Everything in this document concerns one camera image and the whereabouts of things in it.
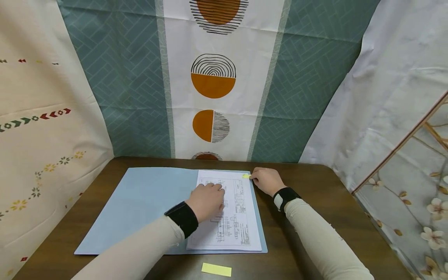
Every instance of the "sticky note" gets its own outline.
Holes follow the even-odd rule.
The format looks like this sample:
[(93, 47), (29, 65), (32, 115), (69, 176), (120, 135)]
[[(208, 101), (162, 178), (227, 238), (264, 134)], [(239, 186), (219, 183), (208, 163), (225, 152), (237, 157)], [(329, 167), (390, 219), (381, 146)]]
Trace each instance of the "sticky note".
[(202, 264), (202, 272), (211, 273), (221, 276), (232, 277), (232, 268), (231, 267), (223, 267), (220, 265), (203, 263)]

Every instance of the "right hand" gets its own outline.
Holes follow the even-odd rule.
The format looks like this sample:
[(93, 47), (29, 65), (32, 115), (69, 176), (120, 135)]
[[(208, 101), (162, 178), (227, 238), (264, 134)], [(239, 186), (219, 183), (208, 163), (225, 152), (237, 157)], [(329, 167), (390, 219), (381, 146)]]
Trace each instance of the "right hand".
[(274, 197), (280, 189), (286, 188), (277, 170), (271, 168), (255, 167), (249, 179), (253, 180), (260, 190), (271, 197)]

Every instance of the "white fabric panel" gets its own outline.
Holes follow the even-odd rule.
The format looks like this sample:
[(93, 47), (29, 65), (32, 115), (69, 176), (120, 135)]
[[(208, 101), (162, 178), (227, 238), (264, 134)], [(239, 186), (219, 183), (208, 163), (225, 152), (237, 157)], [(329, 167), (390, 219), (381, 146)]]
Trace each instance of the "white fabric panel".
[(55, 0), (0, 0), (0, 61), (0, 279), (9, 280), (113, 152)]
[(388, 157), (448, 88), (446, 11), (445, 1), (381, 0), (299, 162), (330, 166), (353, 190)]
[[(201, 28), (188, 1), (164, 1), (176, 158), (213, 152), (223, 160), (247, 160), (283, 3), (250, 1), (241, 24), (222, 35)], [(235, 85), (227, 95), (208, 98), (193, 86), (190, 70), (202, 54), (223, 55), (235, 64)], [(193, 131), (193, 118), (201, 110), (214, 110), (229, 121), (230, 132), (221, 142), (204, 141)]]

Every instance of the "wooden table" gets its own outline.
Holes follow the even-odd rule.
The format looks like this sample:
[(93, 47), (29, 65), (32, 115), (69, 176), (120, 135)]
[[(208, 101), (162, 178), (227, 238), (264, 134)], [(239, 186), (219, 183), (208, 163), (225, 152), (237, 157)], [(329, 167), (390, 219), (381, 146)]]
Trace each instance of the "wooden table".
[[(127, 168), (167, 166), (191, 169), (277, 169), (347, 241), (376, 279), (412, 279), (363, 210), (328, 167), (183, 159), (120, 157), (113, 159), (17, 273), (15, 280), (68, 280), (94, 256), (73, 254), (95, 222)], [(203, 262), (232, 267), (233, 279), (321, 279), (297, 234), (272, 200), (255, 190), (266, 237), (267, 254), (164, 256), (145, 279), (226, 279), (201, 273)]]

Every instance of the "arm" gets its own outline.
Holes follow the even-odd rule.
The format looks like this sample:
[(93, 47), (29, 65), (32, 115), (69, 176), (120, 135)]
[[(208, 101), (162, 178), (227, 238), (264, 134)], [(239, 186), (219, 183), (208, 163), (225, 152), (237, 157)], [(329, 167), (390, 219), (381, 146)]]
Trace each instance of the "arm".
[(182, 242), (198, 224), (222, 211), (220, 184), (200, 184), (190, 198), (164, 216), (110, 247), (72, 280), (141, 280), (173, 245)]
[(78, 272), (72, 280), (139, 280), (184, 233), (169, 217), (162, 216), (115, 244)]
[[(271, 197), (286, 188), (274, 169), (257, 167), (250, 178)], [(374, 279), (336, 230), (305, 201), (294, 199), (286, 204), (284, 211), (325, 280)]]

